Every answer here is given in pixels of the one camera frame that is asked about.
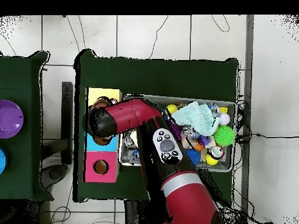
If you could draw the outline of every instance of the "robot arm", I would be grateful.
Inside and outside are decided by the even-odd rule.
[[[170,223],[215,224],[221,221],[214,201],[161,112],[142,99],[93,109],[93,134],[108,137],[136,128],[142,173],[152,199],[163,191]]]

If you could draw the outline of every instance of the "white ball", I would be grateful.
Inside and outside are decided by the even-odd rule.
[[[221,113],[220,115],[220,125],[227,125],[231,121],[230,116],[227,113]]]

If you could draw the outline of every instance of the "green spiky ball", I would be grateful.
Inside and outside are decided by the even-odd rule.
[[[228,146],[233,144],[235,132],[227,125],[219,125],[213,136],[216,143],[220,144],[221,146]]]

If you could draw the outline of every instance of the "control button panel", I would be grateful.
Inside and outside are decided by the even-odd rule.
[[[156,130],[152,140],[161,162],[169,164],[171,161],[175,160],[178,162],[183,159],[183,154],[181,153],[175,138],[167,129],[160,128]]]

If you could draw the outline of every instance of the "green table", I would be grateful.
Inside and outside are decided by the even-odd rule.
[[[93,199],[147,199],[140,167],[120,166],[116,183],[83,183],[85,89],[111,88],[125,93],[192,99],[236,101],[238,60],[165,61],[98,58],[92,50],[76,57],[74,201]],[[231,201],[232,172],[212,173],[224,198]]]
[[[18,104],[24,115],[20,132],[0,139],[8,165],[0,174],[0,199],[52,200],[40,186],[41,165],[41,66],[48,53],[36,52],[28,58],[0,57],[0,99]]]

